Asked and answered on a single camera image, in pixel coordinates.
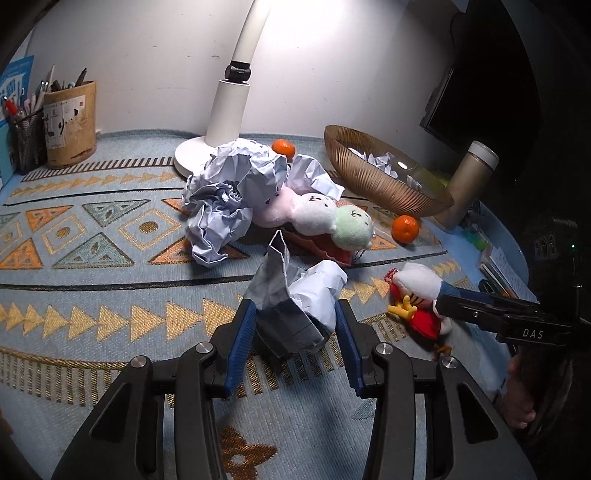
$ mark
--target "crumpled paper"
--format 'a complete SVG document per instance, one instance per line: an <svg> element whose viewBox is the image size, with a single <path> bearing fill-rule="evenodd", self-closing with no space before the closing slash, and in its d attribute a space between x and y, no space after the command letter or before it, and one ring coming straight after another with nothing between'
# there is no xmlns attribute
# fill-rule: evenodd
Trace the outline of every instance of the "crumpled paper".
<svg viewBox="0 0 591 480"><path fill-rule="evenodd" d="M346 273L330 260L308 270L291 265L277 230L244 298L256 304L261 340L283 357L322 348L335 331L335 302L346 283Z"/></svg>
<svg viewBox="0 0 591 480"><path fill-rule="evenodd" d="M183 205L191 210L186 235L195 261L209 268L223 261L227 255L220 255L220 248L244 236L252 210L266 207L286 182L296 193L323 193L335 201L344 190L313 157L297 155L288 170L284 155L253 140L238 138L218 147L183 190Z"/></svg>
<svg viewBox="0 0 591 480"><path fill-rule="evenodd" d="M379 168L386 175L390 175L393 179L398 178L398 173L396 172L396 170L392 169L392 162L394 161L394 155L392 155L390 152L387 152L382 157L374 157L370 153L369 157L368 157L365 153L361 154L357 150L355 150L354 148L349 147L349 150L351 150L351 152L353 152L358 157L363 158L370 165L373 165L374 167Z"/></svg>
<svg viewBox="0 0 591 480"><path fill-rule="evenodd" d="M345 188L332 181L314 157L296 155L287 176L287 186L298 195L321 193L338 202Z"/></svg>
<svg viewBox="0 0 591 480"><path fill-rule="evenodd" d="M192 189L221 181L236 183L249 208L264 208L265 202L283 187L287 178L287 159L271 147L238 138L217 148L217 155L205 164L199 175L191 177Z"/></svg>
<svg viewBox="0 0 591 480"><path fill-rule="evenodd" d="M204 267L213 267L228 255L221 247L244 235L251 225L252 209L244 206L239 193L227 183L212 183L195 191L185 187L184 205L192 207L187 220L191 255Z"/></svg>

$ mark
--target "plush chicken toy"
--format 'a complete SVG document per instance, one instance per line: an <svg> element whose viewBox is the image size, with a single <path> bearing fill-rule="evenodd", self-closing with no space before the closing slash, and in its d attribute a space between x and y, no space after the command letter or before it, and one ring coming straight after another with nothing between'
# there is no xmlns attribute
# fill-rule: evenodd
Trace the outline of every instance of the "plush chicken toy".
<svg viewBox="0 0 591 480"><path fill-rule="evenodd" d="M406 320L413 330L433 341L451 331L452 321L437 313L436 303L441 294L459 296L455 287L425 265L410 262L402 270L390 270L384 280L390 284L395 303L388 307L390 313Z"/></svg>

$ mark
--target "gold thermos bottle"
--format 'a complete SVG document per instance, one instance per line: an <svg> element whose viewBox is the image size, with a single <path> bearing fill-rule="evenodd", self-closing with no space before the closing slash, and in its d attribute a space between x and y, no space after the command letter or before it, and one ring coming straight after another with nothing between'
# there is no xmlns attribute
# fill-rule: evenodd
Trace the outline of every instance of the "gold thermos bottle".
<svg viewBox="0 0 591 480"><path fill-rule="evenodd" d="M472 142L447 185L454 204L434 217L439 226L446 231L451 231L457 226L484 190L498 163L499 157L490 148L480 142Z"/></svg>

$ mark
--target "yellow plush feet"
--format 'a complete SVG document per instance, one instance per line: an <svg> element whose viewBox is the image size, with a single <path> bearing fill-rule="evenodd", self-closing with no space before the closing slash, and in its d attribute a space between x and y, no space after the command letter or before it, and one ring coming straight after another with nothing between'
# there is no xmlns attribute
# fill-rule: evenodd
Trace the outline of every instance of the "yellow plush feet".
<svg viewBox="0 0 591 480"><path fill-rule="evenodd" d="M398 315L400 318L406 320L412 320L417 308L414 305L410 305L410 297L405 295L402 299L402 302L396 302L396 305L388 306L388 311L395 315Z"/></svg>

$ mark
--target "orange triangle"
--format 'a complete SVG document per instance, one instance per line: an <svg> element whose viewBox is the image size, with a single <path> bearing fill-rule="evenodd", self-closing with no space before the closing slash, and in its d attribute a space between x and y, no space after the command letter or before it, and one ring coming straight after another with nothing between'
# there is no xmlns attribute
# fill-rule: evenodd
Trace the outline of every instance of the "orange triangle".
<svg viewBox="0 0 591 480"><path fill-rule="evenodd" d="M26 213L26 216L31 227L31 232L36 232L43 225L47 225L54 218L59 217L62 213L67 212L71 208L72 205L67 205L63 207L49 207L40 208L37 210L29 210Z"/></svg>
<svg viewBox="0 0 591 480"><path fill-rule="evenodd" d="M231 245L224 245L223 247L221 247L220 253L228 254L228 258L232 260L242 260L243 258L250 258L250 255L241 252L240 250Z"/></svg>
<svg viewBox="0 0 591 480"><path fill-rule="evenodd" d="M31 238L21 243L0 262L0 270L40 270L42 268L43 263Z"/></svg>
<svg viewBox="0 0 591 480"><path fill-rule="evenodd" d="M186 210L183 206L183 201L181 199L162 199L162 201L166 204L171 206L172 208L174 208L175 210L178 210L179 212L181 212L183 215L189 216L191 215L191 211L190 210Z"/></svg>
<svg viewBox="0 0 591 480"><path fill-rule="evenodd" d="M391 248L398 248L398 245L393 244L379 235L375 236L371 242L371 247L369 247L370 250L389 250Z"/></svg>
<svg viewBox="0 0 591 480"><path fill-rule="evenodd" d="M167 247L156 255L148 263L150 265L167 265L175 263L191 263L191 244L186 238L181 238L170 247Z"/></svg>

